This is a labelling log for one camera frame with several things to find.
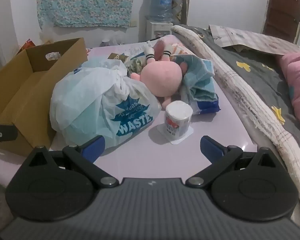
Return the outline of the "white striped blanket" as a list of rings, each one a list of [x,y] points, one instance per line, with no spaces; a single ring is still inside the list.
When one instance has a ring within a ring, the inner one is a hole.
[[[221,80],[223,87],[230,90],[232,98],[249,116],[256,128],[276,146],[300,193],[300,147],[293,135],[284,129],[274,112],[250,85],[204,43],[197,33],[179,25],[173,26],[172,30],[191,44],[193,52],[213,62],[215,76]]]

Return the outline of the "blue water bottle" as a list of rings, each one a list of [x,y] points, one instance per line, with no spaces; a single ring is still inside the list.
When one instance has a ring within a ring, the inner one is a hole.
[[[172,0],[150,0],[147,19],[155,22],[171,22]]]

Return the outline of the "blue tissue pack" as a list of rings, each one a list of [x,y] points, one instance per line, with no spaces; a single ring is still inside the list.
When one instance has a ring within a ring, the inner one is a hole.
[[[220,107],[213,83],[215,72],[212,62],[199,59],[195,70],[199,70],[199,76],[187,93],[187,103],[193,109],[193,115],[217,113]]]

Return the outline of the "brown wooden door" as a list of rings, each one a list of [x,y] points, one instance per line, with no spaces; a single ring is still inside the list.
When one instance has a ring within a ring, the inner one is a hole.
[[[263,27],[265,35],[293,43],[299,27],[300,0],[269,0]]]

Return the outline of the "red snack bag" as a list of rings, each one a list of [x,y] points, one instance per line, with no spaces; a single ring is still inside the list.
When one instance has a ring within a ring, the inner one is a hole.
[[[28,39],[18,50],[17,55],[21,53],[23,50],[35,47],[36,45],[31,39]]]

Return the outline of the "dark grey star quilt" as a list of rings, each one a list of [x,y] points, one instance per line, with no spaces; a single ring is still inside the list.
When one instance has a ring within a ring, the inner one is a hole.
[[[202,41],[229,65],[268,107],[281,109],[283,127],[293,135],[300,146],[300,121],[294,113],[288,84],[275,57],[250,50],[237,52],[234,48],[222,48],[215,44],[211,31],[199,27],[189,29],[200,35]]]

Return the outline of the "white plastic waste bag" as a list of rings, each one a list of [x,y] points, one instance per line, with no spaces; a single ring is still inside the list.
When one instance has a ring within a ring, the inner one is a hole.
[[[50,122],[68,144],[101,135],[110,148],[150,125],[160,112],[157,98],[128,76],[121,60],[90,59],[55,85]]]

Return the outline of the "floral blue wall cloth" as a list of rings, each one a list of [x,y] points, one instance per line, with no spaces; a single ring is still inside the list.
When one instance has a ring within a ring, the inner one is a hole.
[[[39,26],[128,28],[133,0],[37,0]]]

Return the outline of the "light blue towel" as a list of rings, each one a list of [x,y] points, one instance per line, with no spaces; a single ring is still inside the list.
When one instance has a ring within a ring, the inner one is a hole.
[[[190,104],[194,101],[213,102],[218,99],[213,84],[215,71],[211,61],[190,54],[175,55],[173,61],[187,64],[180,87],[183,102]]]

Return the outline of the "brown cardboard box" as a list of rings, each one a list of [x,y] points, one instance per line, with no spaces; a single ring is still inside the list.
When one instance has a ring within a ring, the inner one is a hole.
[[[14,141],[0,149],[27,156],[38,145],[50,147],[50,100],[57,82],[87,60],[83,38],[28,48],[0,71],[0,124],[13,125]]]

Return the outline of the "pink plush doll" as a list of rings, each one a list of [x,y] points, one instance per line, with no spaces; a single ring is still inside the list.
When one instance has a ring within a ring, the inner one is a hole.
[[[141,73],[130,75],[133,80],[144,83],[154,96],[161,98],[162,109],[172,102],[172,96],[178,91],[188,69],[185,61],[171,61],[172,52],[170,44],[159,40],[155,46],[145,49],[146,65]]]

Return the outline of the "white tissue roll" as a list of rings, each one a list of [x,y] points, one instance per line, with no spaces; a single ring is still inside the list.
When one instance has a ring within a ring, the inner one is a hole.
[[[165,108],[164,123],[157,126],[157,130],[172,145],[177,145],[193,134],[190,126],[193,109],[183,101],[171,102]]]

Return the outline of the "white water dispenser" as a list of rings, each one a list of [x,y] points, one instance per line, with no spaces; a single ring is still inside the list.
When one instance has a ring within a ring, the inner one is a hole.
[[[147,20],[146,23],[146,39],[153,40],[161,38],[166,35],[171,35],[171,28],[173,23],[171,22],[154,22]]]

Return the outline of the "plaid grey sheet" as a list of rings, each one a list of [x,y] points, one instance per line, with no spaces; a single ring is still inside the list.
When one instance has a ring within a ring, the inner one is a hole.
[[[222,48],[242,46],[273,55],[300,52],[297,44],[277,37],[218,25],[209,25],[209,28],[215,44]]]

